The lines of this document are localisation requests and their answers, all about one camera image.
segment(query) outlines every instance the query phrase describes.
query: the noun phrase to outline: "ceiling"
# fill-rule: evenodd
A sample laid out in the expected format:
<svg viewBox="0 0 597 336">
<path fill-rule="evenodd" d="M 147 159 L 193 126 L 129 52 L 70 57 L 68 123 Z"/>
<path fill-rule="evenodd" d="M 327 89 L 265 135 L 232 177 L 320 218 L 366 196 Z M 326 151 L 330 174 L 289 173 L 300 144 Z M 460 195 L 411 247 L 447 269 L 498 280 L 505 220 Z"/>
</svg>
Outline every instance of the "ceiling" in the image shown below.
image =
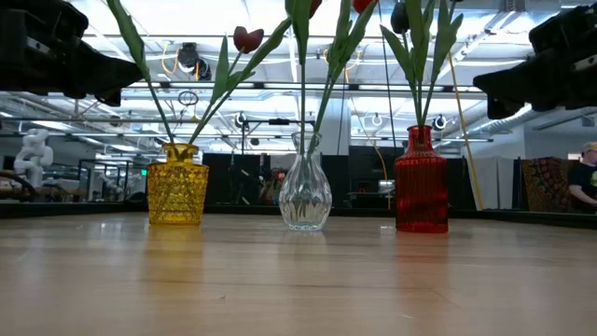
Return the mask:
<svg viewBox="0 0 597 336">
<path fill-rule="evenodd" d="M 71 0 L 76 8 L 88 16 L 90 29 L 85 33 L 84 41 L 109 56 L 130 60 L 130 53 L 118 32 L 116 21 L 112 17 L 105 0 Z M 390 26 L 389 18 L 394 7 L 394 1 L 382 1 L 381 23 Z M 469 91 L 475 76 L 502 70 L 523 62 L 533 54 L 533 48 L 528 41 L 528 32 L 538 23 L 555 15 L 561 7 L 572 4 L 565 2 L 540 2 L 526 4 L 525 12 L 504 12 L 507 2 L 497 1 L 466 1 L 459 3 L 456 14 L 463 13 L 465 20 L 458 33 L 457 43 L 452 49 L 455 55 L 455 76 L 461 91 Z M 265 34 L 270 34 L 277 24 L 285 18 L 283 0 L 218 0 L 214 2 L 197 0 L 122 0 L 124 7 L 130 12 L 137 28 L 146 42 L 146 55 L 154 81 L 172 84 L 169 89 L 159 89 L 162 106 L 169 116 L 178 119 L 191 120 L 193 116 L 200 118 L 205 111 L 206 103 L 211 95 L 210 83 L 196 83 L 194 76 L 184 73 L 179 68 L 172 71 L 175 65 L 176 51 L 184 42 L 196 42 L 200 56 L 209 63 L 215 74 L 216 60 L 225 35 L 231 35 L 238 25 L 245 26 L 249 31 L 262 28 Z M 324 0 L 316 15 L 311 20 L 311 35 L 309 40 L 306 81 L 310 84 L 325 82 L 327 65 L 322 54 L 332 42 L 335 33 L 336 18 L 340 0 Z M 384 136 L 392 133 L 390 120 L 390 105 L 384 86 L 387 76 L 391 85 L 404 86 L 407 81 L 398 67 L 396 59 L 388 49 L 384 51 L 381 32 L 379 29 L 380 16 L 375 13 L 367 28 L 366 37 L 357 49 L 357 53 L 349 62 L 346 77 L 339 79 L 339 89 L 335 91 L 333 100 L 344 99 L 344 108 L 329 107 L 326 117 L 340 119 L 350 113 L 350 129 L 354 136 L 366 133 L 368 135 Z M 432 35 L 437 30 L 436 20 L 432 24 Z M 234 118 L 239 114 L 249 119 L 297 119 L 299 117 L 299 69 L 297 68 L 297 45 L 292 36 L 287 36 L 278 49 L 257 67 L 257 73 L 249 79 L 251 82 L 276 83 L 277 87 L 255 88 L 252 85 L 241 87 L 231 95 L 231 100 L 225 102 L 220 114 L 217 114 L 204 130 L 203 134 L 238 134 L 240 129 L 234 126 Z M 430 46 L 431 60 L 433 45 Z M 236 57 L 236 49 L 229 38 L 229 59 Z M 250 55 L 244 55 L 239 60 L 238 69 L 246 64 Z M 427 63 L 426 74 L 430 73 L 431 62 Z M 346 91 L 342 94 L 340 84 L 346 81 L 351 84 L 371 85 L 376 90 Z M 437 82 L 441 86 L 452 86 L 451 72 L 448 68 L 442 71 Z M 60 115 L 85 110 L 81 118 L 101 119 L 110 116 L 121 116 L 124 119 L 157 119 L 158 111 L 151 100 L 146 84 L 135 83 L 123 90 L 120 107 L 92 105 L 94 99 L 80 101 L 66 99 L 60 95 L 44 98 L 43 103 L 55 106 Z M 184 106 L 178 102 L 182 91 L 191 90 L 197 94 L 199 102 L 196 105 Z M 3 94 L 0 99 L 19 101 L 28 96 L 15 97 Z M 405 90 L 392 92 L 391 107 L 394 115 L 394 127 L 397 136 L 404 136 L 406 129 L 415 123 L 414 105 Z M 458 105 L 453 93 L 435 94 L 430 105 L 429 120 L 439 115 L 450 122 L 459 124 Z M 316 111 L 321 101 L 319 90 L 308 92 L 307 111 L 312 112 L 308 118 L 315 119 Z M 484 108 L 485 96 L 478 91 L 464 92 L 461 102 L 465 116 L 479 112 Z M 35 115 L 28 111 L 28 116 Z M 77 123 L 71 126 L 79 130 L 105 133 L 165 133 L 163 127 L 156 123 L 124 123 L 118 127 L 108 124 Z M 184 134 L 192 133 L 196 124 L 189 122 L 173 125 L 175 132 L 180 134 L 180 141 L 184 141 Z M 283 135 L 282 139 L 268 142 L 258 147 L 247 144 L 255 151 L 260 150 L 291 150 L 291 141 L 287 138 L 297 130 L 296 126 L 270 126 L 262 124 L 253 130 L 253 135 Z M 101 136 L 92 137 L 104 142 Z M 238 147 L 240 140 L 201 138 L 199 145 L 205 151 L 228 151 Z M 141 149 L 156 150 L 156 146 L 144 146 Z"/>
</svg>

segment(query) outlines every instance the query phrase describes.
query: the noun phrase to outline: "red tulip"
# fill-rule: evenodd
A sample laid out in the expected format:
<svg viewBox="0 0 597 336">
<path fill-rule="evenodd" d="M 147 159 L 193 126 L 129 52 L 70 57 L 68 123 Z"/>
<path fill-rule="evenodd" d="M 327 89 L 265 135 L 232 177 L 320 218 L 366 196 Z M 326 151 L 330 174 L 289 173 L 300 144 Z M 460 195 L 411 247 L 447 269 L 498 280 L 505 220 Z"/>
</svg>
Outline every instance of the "red tulip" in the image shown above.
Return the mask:
<svg viewBox="0 0 597 336">
<path fill-rule="evenodd" d="M 356 10 L 357 13 L 361 14 L 373 1 L 375 1 L 376 3 L 380 2 L 380 0 L 353 0 L 354 10 Z"/>
<path fill-rule="evenodd" d="M 311 1 L 311 10 L 309 11 L 309 19 L 312 18 L 313 15 L 315 15 L 317 8 L 319 8 L 319 6 L 321 6 L 322 2 L 323 2 L 323 0 L 312 0 Z"/>
<path fill-rule="evenodd" d="M 249 53 L 261 45 L 263 41 L 263 29 L 247 33 L 244 27 L 236 27 L 234 30 L 234 46 L 242 53 Z"/>
</svg>

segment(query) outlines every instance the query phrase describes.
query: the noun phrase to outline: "desk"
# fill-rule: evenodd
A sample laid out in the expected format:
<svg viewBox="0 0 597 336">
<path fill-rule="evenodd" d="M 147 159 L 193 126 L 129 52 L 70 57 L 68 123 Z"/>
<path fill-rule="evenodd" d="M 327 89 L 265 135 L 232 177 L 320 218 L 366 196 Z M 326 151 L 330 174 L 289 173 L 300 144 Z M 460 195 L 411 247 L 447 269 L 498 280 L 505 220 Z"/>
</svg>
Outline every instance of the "desk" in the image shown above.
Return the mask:
<svg viewBox="0 0 597 336">
<path fill-rule="evenodd" d="M 563 336 L 597 330 L 597 231 L 389 218 L 0 220 L 0 335 Z"/>
</svg>

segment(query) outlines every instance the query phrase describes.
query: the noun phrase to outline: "clear glass vase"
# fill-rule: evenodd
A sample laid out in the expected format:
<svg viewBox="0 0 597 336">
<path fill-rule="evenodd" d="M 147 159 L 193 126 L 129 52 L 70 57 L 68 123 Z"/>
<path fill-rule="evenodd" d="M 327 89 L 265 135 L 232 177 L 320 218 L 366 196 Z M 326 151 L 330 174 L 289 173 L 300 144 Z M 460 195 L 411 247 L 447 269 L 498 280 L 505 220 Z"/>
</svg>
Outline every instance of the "clear glass vase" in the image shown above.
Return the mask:
<svg viewBox="0 0 597 336">
<path fill-rule="evenodd" d="M 321 134 L 305 133 L 305 152 L 302 155 L 300 133 L 293 133 L 292 140 L 297 158 L 280 191 L 282 217 L 290 230 L 321 230 L 332 208 L 332 193 L 317 151 Z"/>
</svg>

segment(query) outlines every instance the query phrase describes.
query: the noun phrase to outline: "yellow vase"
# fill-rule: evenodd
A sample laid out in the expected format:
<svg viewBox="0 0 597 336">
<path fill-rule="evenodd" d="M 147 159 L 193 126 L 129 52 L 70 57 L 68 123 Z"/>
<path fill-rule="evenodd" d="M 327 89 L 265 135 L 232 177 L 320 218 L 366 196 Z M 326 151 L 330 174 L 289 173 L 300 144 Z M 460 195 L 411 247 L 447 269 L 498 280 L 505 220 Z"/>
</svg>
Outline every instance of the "yellow vase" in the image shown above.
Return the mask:
<svg viewBox="0 0 597 336">
<path fill-rule="evenodd" d="M 149 224 L 199 226 L 209 167 L 193 164 L 199 148 L 189 144 L 164 144 L 165 163 L 147 166 Z"/>
</svg>

